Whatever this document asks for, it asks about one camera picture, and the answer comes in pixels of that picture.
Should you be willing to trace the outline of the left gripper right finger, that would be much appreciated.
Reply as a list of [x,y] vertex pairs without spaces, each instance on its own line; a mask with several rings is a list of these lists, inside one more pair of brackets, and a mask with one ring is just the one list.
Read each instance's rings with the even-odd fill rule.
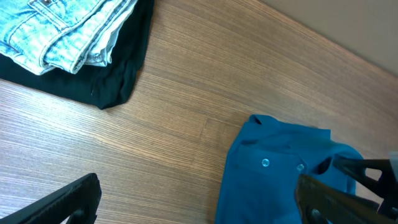
[[395,224],[371,200],[333,189],[309,175],[300,175],[295,201],[304,224]]

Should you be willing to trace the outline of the folded black garment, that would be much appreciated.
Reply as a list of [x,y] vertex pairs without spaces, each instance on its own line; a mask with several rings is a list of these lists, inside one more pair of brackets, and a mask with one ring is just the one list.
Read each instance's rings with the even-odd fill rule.
[[111,65],[84,65],[76,75],[56,68],[41,76],[34,75],[10,58],[1,56],[1,78],[29,88],[99,109],[127,102],[136,75],[144,64],[150,34],[154,0],[139,0],[132,15],[122,25],[116,46],[111,53]]

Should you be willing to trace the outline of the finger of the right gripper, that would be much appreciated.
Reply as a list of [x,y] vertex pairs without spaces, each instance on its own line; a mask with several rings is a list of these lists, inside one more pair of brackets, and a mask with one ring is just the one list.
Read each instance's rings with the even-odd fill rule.
[[[339,157],[333,166],[383,199],[397,199],[397,179],[389,159],[347,159]],[[381,171],[378,180],[366,175],[366,169]]]

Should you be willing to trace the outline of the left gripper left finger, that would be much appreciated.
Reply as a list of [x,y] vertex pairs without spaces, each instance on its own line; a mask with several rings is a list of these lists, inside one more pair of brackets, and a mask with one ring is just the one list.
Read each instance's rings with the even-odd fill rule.
[[89,173],[46,197],[4,217],[1,223],[94,224],[101,200],[98,176]]

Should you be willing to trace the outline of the dark blue t-shirt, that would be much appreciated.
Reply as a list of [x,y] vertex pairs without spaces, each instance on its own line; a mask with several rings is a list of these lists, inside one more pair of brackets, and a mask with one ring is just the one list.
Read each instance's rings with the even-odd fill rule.
[[332,141],[329,129],[250,116],[228,151],[215,222],[300,223],[299,175],[355,194],[355,180],[332,165],[339,157],[362,158],[351,146]]

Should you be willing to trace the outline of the folded light blue jeans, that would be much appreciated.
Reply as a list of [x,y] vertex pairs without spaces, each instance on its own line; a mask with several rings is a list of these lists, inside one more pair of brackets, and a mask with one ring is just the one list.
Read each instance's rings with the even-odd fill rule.
[[1,0],[1,55],[42,75],[105,67],[137,0]]

